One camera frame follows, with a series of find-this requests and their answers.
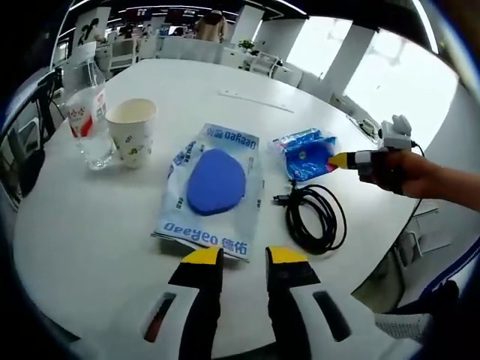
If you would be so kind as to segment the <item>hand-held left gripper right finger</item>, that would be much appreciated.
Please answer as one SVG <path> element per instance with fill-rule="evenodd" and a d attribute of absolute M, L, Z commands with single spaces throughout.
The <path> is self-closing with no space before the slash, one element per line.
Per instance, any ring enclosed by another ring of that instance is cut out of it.
<path fill-rule="evenodd" d="M 268 315 L 281 359 L 410 359 L 411 341 L 380 330 L 374 313 L 322 282 L 307 257 L 265 249 Z"/>

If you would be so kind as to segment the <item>person's right hand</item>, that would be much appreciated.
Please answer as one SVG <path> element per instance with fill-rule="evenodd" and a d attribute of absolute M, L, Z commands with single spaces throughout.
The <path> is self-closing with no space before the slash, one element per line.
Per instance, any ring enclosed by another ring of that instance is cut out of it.
<path fill-rule="evenodd" d="M 409 151 L 378 151 L 372 154 L 372 182 L 383 190 L 404 195 L 407 186 L 428 176 L 431 163 Z"/>

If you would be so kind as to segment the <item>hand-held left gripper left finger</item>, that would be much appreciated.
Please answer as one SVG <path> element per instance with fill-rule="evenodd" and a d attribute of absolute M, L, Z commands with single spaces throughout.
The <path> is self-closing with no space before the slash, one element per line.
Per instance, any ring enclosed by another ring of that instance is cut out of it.
<path fill-rule="evenodd" d="M 80 359 L 210 359 L 218 320 L 224 252 L 195 250 L 166 286 L 141 292 L 103 331 L 78 342 Z"/>

